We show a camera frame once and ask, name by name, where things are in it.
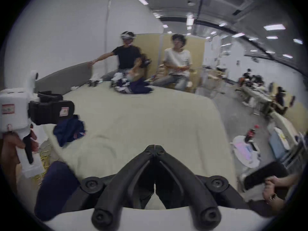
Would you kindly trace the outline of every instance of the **white clothing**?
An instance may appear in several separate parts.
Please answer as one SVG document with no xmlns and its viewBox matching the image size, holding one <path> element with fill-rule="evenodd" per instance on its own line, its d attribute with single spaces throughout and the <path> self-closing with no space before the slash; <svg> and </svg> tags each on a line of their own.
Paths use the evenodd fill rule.
<svg viewBox="0 0 308 231">
<path fill-rule="evenodd" d="M 183 50 L 182 52 L 176 52 L 173 48 L 165 49 L 164 62 L 178 67 L 184 67 L 192 64 L 192 58 L 188 50 Z M 189 71 L 175 71 L 170 69 L 170 74 L 183 75 L 189 77 Z"/>
</svg>

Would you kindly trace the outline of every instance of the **gray headboard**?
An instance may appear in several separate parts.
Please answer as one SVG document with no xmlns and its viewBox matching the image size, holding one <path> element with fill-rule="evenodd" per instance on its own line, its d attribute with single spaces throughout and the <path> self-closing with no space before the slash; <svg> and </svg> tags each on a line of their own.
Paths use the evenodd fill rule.
<svg viewBox="0 0 308 231">
<path fill-rule="evenodd" d="M 35 92 L 50 90 L 64 95 L 71 91 L 72 86 L 84 85 L 91 76 L 92 70 L 87 63 L 67 67 L 39 79 L 35 83 Z"/>
</svg>

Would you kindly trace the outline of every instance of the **floor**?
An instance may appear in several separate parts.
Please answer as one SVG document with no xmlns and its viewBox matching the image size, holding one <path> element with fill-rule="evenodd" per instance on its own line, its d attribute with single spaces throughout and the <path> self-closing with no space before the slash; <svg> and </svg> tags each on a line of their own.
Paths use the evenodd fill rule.
<svg viewBox="0 0 308 231">
<path fill-rule="evenodd" d="M 211 91 L 204 87 L 197 88 L 196 94 L 210 98 L 214 96 L 212 100 L 217 105 L 221 114 L 221 119 L 230 142 L 232 142 L 233 138 L 237 135 L 245 135 L 254 125 L 259 125 L 259 129 L 257 129 L 257 133 L 253 140 L 259 147 L 261 153 L 259 167 L 263 167 L 275 160 L 272 149 L 268 143 L 268 121 L 262 114 L 259 116 L 252 114 L 252 108 L 242 103 L 243 100 L 239 96 L 239 92 L 236 92 L 235 89 L 234 85 L 222 83 L 219 90 L 224 94 L 217 92 L 215 95 L 215 93 L 211 93 Z M 240 173 L 240 171 L 241 166 L 236 164 L 237 174 Z"/>
</svg>

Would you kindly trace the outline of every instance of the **ceiling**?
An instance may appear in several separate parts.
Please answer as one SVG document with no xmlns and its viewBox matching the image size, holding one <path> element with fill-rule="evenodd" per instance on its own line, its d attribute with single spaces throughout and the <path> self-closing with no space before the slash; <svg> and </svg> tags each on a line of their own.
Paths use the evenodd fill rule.
<svg viewBox="0 0 308 231">
<path fill-rule="evenodd" d="M 148 7 L 153 13 L 164 17 L 187 17 L 188 13 L 192 13 L 198 20 L 219 24 L 226 22 L 225 28 L 235 32 L 243 32 L 248 38 L 259 38 L 256 42 L 261 48 L 268 51 L 273 51 L 272 56 L 283 63 L 288 64 L 300 72 L 308 75 L 308 57 L 306 53 L 305 42 L 303 45 L 296 44 L 293 39 L 301 39 L 301 33 L 297 30 L 292 19 L 278 4 L 276 0 L 251 0 L 251 4 L 246 8 L 241 9 L 238 14 L 234 15 L 237 8 L 230 6 L 218 0 L 202 0 L 200 14 L 198 8 L 201 0 L 190 0 L 194 2 L 194 6 L 188 5 L 188 0 L 146 0 Z M 169 26 L 165 32 L 172 31 L 176 33 L 189 33 L 194 35 L 208 37 L 212 31 L 222 32 L 217 29 L 209 28 L 203 25 L 193 25 L 191 31 L 187 31 L 186 24 L 166 21 Z M 271 24 L 283 24 L 285 30 L 267 31 L 264 26 Z M 267 39 L 267 36 L 278 36 L 278 39 Z M 257 49 L 254 45 L 247 41 L 240 40 L 243 43 L 246 51 L 251 55 L 264 56 L 264 52 Z M 293 56 L 293 59 L 288 59 L 283 54 Z"/>
</svg>

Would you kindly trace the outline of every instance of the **gray pants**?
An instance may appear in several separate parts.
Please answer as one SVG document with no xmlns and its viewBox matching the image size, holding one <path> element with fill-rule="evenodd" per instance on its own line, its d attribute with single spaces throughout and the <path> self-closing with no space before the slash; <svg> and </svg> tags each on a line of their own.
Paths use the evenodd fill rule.
<svg viewBox="0 0 308 231">
<path fill-rule="evenodd" d="M 119 72 L 118 69 L 111 71 L 109 73 L 106 73 L 105 75 L 103 75 L 102 79 L 103 81 L 111 81 L 111 79 L 113 78 L 113 76 L 115 75 L 115 73 Z"/>
<path fill-rule="evenodd" d="M 184 91 L 187 86 L 188 78 L 182 75 L 167 75 L 153 82 L 153 86 L 165 87 L 168 84 L 176 83 L 175 89 Z"/>
</svg>

